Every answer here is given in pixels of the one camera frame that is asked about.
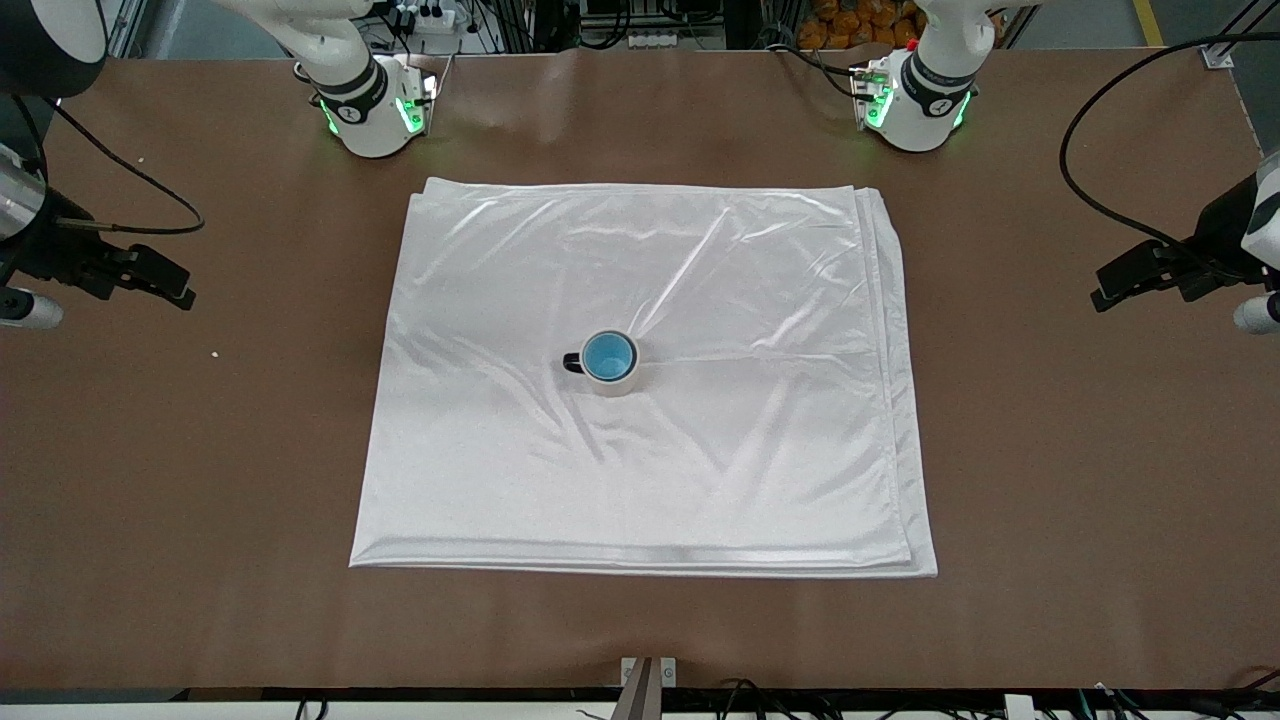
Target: yellow floor line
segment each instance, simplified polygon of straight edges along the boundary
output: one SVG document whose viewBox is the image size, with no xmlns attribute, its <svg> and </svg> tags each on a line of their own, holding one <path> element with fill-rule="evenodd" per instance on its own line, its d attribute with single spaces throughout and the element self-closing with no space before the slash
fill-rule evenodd
<svg viewBox="0 0 1280 720">
<path fill-rule="evenodd" d="M 1160 35 L 1160 24 L 1156 22 L 1156 13 L 1151 9 L 1151 0 L 1133 0 L 1133 12 L 1138 13 L 1138 24 L 1142 26 L 1142 36 L 1148 47 L 1164 47 L 1165 37 Z"/>
</svg>

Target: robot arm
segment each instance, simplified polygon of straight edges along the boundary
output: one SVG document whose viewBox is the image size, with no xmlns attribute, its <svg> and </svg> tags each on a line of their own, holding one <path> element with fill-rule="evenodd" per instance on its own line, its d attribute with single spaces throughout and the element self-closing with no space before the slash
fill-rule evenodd
<svg viewBox="0 0 1280 720">
<path fill-rule="evenodd" d="M 1240 247 L 1266 268 L 1267 295 L 1245 300 L 1235 309 L 1235 327 L 1252 334 L 1280 332 L 1280 152 L 1258 169 L 1253 214 Z"/>
<path fill-rule="evenodd" d="M 987 12 L 1042 0 L 916 0 L 929 15 L 914 50 L 895 50 L 868 65 L 858 91 L 863 127 L 911 152 L 933 150 L 960 126 L 978 68 L 996 44 Z"/>
<path fill-rule="evenodd" d="M 372 0 L 214 0 L 244 15 L 292 53 L 329 119 L 329 131 L 361 158 L 383 158 L 426 127 L 422 72 L 374 58 L 351 18 Z"/>
<path fill-rule="evenodd" d="M 1105 313 L 1129 297 L 1175 287 L 1192 302 L 1220 287 L 1261 284 L 1268 295 L 1244 301 L 1235 324 L 1253 334 L 1280 332 L 1280 152 L 1206 205 L 1181 243 L 1194 256 L 1147 240 L 1103 265 L 1093 307 Z"/>
<path fill-rule="evenodd" d="M 396 58 L 374 58 L 351 22 L 372 0 L 215 1 L 293 53 L 320 95 L 330 132 L 356 155 L 390 155 L 425 129 L 430 97 L 422 73 Z M 101 72 L 106 28 L 95 0 L 4 0 L 0 47 L 0 94 L 67 97 L 83 92 Z M 102 300 L 120 287 L 191 309 L 196 293 L 187 287 L 187 270 L 145 245 L 105 242 L 84 227 L 90 220 L 49 187 L 49 178 L 0 146 L 0 325 L 51 328 L 61 320 L 51 299 L 9 287 L 14 272 Z"/>
</svg>

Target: mug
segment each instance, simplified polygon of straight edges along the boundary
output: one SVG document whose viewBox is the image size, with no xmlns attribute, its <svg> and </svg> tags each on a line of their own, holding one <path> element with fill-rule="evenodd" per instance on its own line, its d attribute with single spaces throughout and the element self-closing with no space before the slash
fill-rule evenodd
<svg viewBox="0 0 1280 720">
<path fill-rule="evenodd" d="M 640 351 L 621 331 L 600 331 L 586 338 L 582 350 L 564 355 L 564 369 L 586 375 L 591 389 L 605 397 L 626 395 L 636 386 Z"/>
</svg>

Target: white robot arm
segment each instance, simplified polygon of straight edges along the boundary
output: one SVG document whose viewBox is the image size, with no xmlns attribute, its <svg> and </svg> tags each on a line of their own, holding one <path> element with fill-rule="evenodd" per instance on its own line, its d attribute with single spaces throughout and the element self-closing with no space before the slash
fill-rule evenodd
<svg viewBox="0 0 1280 720">
<path fill-rule="evenodd" d="M 1258 168 L 1253 215 L 1240 247 L 1266 265 L 1267 295 L 1245 300 L 1235 309 L 1235 327 L 1252 334 L 1280 333 L 1280 152 Z"/>
<path fill-rule="evenodd" d="M 996 44 L 987 12 L 1038 5 L 1042 0 L 916 0 L 929 24 L 914 50 L 895 50 L 870 63 L 856 90 L 863 127 L 911 152 L 946 142 L 960 126 L 974 76 Z"/>
<path fill-rule="evenodd" d="M 369 53 L 351 22 L 372 0 L 214 0 L 255 22 L 297 58 L 329 131 L 361 158 L 383 158 L 426 127 L 422 73 Z"/>
</svg>

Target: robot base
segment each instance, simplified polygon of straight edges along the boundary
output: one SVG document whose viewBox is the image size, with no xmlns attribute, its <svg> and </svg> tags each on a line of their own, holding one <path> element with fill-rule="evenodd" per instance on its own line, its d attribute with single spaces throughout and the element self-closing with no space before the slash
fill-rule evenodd
<svg viewBox="0 0 1280 720">
<path fill-rule="evenodd" d="M 390 55 L 375 60 L 387 70 L 388 87 L 383 100 L 369 110 L 361 123 L 348 123 L 340 113 L 330 111 L 321 100 L 320 109 L 329 119 L 329 132 L 361 158 L 385 158 L 404 147 L 415 136 L 426 132 L 435 100 L 435 76 L 411 68 Z"/>
<path fill-rule="evenodd" d="M 911 56 L 909 50 L 895 50 L 886 58 L 872 60 L 867 72 L 854 78 L 855 94 L 873 100 L 854 100 L 859 129 L 879 133 L 890 145 L 910 152 L 927 152 L 947 141 L 964 122 L 964 110 L 973 92 L 938 117 L 928 117 L 902 90 L 902 65 Z"/>
</svg>

